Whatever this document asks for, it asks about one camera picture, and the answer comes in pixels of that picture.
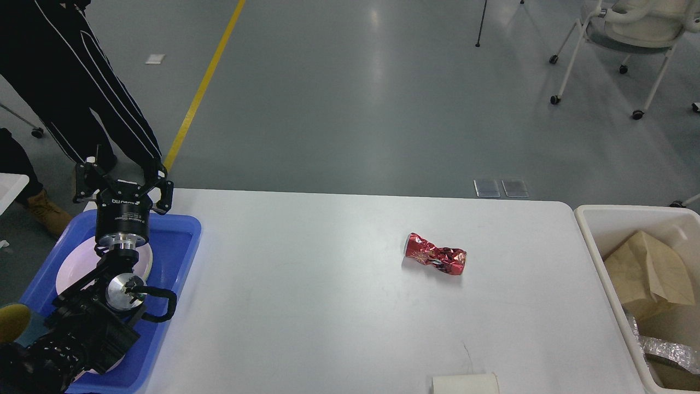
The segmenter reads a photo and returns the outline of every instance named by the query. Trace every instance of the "paper scrap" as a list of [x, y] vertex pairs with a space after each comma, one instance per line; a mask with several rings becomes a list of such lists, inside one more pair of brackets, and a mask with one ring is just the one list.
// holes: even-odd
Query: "paper scrap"
[[433, 394], [499, 394], [496, 374], [434, 376]]
[[146, 64], [160, 64], [163, 63], [163, 58], [165, 58], [165, 55], [161, 54], [152, 54], [148, 56], [148, 59], [146, 59]]
[[638, 231], [605, 260], [620, 303], [637, 320], [695, 305], [690, 277], [673, 249]]

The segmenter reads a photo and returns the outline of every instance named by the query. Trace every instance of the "yellow object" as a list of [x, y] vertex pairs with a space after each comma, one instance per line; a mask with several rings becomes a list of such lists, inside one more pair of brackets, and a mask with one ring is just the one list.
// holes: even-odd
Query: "yellow object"
[[0, 344], [14, 342], [29, 325], [32, 312], [23, 304], [0, 308]]
[[226, 26], [226, 30], [224, 30], [223, 32], [223, 36], [219, 41], [219, 45], [216, 47], [216, 52], [214, 52], [214, 56], [209, 62], [209, 67], [207, 67], [206, 72], [204, 73], [204, 78], [199, 84], [197, 93], [195, 93], [195, 98], [192, 99], [192, 104], [190, 104], [190, 108], [187, 110], [185, 119], [182, 121], [182, 125], [180, 125], [180, 130], [178, 130], [177, 135], [175, 136], [175, 140], [173, 141], [172, 146], [170, 146], [168, 156], [165, 156], [165, 162], [163, 162], [163, 165], [168, 169], [168, 171], [170, 171], [170, 169], [172, 168], [173, 162], [177, 157], [177, 153], [180, 152], [182, 142], [185, 140], [185, 136], [187, 135], [187, 132], [190, 129], [190, 125], [192, 125], [192, 120], [195, 118], [195, 114], [197, 113], [197, 110], [199, 109], [200, 104], [202, 103], [204, 94], [207, 92], [209, 82], [211, 82], [211, 77], [214, 76], [216, 66], [218, 66], [218, 62], [221, 59], [221, 54], [223, 53], [224, 48], [226, 48], [228, 38], [231, 35], [231, 32], [233, 32], [233, 28], [236, 26], [236, 21], [238, 21], [238, 16], [241, 15], [241, 11], [243, 10], [243, 5], [245, 5], [245, 3], [246, 0], [238, 1], [236, 10], [233, 12], [231, 20], [229, 20], [228, 26]]

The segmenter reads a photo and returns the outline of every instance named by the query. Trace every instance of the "brown paper bag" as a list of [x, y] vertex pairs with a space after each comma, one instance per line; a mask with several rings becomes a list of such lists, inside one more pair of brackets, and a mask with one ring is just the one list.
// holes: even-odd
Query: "brown paper bag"
[[606, 260], [623, 307], [644, 320], [677, 305], [695, 305], [690, 277], [673, 249], [638, 231]]

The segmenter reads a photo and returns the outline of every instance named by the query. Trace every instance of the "chair wheel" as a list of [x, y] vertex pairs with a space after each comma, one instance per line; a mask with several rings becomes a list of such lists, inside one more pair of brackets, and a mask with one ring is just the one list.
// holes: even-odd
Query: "chair wheel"
[[42, 138], [43, 137], [43, 129], [40, 127], [31, 129], [31, 136], [34, 138]]

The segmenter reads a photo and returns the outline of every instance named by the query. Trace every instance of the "white box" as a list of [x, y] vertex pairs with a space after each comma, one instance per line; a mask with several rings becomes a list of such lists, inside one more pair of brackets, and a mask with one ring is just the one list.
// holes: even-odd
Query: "white box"
[[[672, 247], [685, 263], [693, 290], [700, 292], [700, 216], [685, 208], [630, 205], [582, 205], [574, 212], [603, 282], [627, 348], [644, 387], [654, 394], [697, 394], [693, 390], [671, 390], [657, 385], [639, 350], [622, 311], [603, 260], [638, 230]], [[643, 322], [646, 335], [700, 350], [700, 305], [681, 306]]]

